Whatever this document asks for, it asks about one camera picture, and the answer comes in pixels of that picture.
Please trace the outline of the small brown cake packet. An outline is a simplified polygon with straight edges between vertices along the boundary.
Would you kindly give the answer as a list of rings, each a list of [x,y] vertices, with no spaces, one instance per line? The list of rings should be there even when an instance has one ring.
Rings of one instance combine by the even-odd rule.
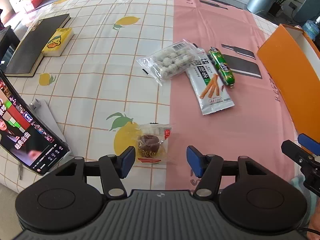
[[[170,124],[149,123],[138,126],[137,160],[146,164],[157,164],[165,160],[166,141],[171,135]]]

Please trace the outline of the white gluten strips packet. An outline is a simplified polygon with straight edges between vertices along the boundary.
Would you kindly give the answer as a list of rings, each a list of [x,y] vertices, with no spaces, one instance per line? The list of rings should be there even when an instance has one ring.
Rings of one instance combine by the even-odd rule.
[[[203,115],[234,107],[225,84],[220,79],[206,52],[198,48],[200,60],[192,63],[186,74],[193,87]]]

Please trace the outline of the green sausage stick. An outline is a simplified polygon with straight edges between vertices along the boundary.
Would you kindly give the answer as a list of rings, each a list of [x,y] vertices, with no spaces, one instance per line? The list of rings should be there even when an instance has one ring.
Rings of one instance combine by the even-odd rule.
[[[221,52],[217,48],[211,47],[208,51],[208,57],[212,61],[223,83],[226,86],[233,88],[235,84],[235,78]]]

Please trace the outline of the clear white balls pack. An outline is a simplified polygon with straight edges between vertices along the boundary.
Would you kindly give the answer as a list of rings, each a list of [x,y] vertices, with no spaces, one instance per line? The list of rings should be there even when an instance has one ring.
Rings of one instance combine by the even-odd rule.
[[[183,39],[149,56],[137,60],[142,71],[161,86],[164,82],[186,72],[195,61],[200,60],[198,49]]]

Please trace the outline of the orange cardboard box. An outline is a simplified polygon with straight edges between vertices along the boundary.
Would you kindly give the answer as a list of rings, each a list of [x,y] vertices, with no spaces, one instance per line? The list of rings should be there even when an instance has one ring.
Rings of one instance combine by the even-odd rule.
[[[257,55],[280,91],[298,133],[319,141],[319,50],[300,28],[281,24]]]

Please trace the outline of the smartphone with video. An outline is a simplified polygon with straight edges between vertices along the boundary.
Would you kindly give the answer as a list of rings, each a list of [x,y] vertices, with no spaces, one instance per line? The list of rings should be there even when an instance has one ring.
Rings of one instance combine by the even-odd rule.
[[[1,72],[1,146],[24,166],[43,176],[70,151],[25,103]]]

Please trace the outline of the blue water bottle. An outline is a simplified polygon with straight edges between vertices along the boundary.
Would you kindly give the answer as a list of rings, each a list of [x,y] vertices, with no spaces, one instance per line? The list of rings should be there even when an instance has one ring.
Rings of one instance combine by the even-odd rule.
[[[312,40],[315,40],[316,36],[319,34],[319,23],[320,16],[318,16],[314,21],[307,20],[302,26],[302,29],[308,34],[308,36]]]

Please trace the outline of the black notebook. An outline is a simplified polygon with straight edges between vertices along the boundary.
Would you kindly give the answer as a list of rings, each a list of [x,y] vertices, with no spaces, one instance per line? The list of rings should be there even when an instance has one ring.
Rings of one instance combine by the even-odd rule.
[[[69,14],[38,20],[21,40],[4,72],[7,77],[32,77],[44,55],[43,48],[58,28],[70,19]]]

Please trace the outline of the yellow duck tissue pack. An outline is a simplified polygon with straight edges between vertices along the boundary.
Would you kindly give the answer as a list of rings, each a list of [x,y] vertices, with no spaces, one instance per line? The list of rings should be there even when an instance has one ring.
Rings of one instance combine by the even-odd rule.
[[[59,28],[52,35],[42,50],[42,54],[48,57],[59,57],[73,37],[72,28]]]

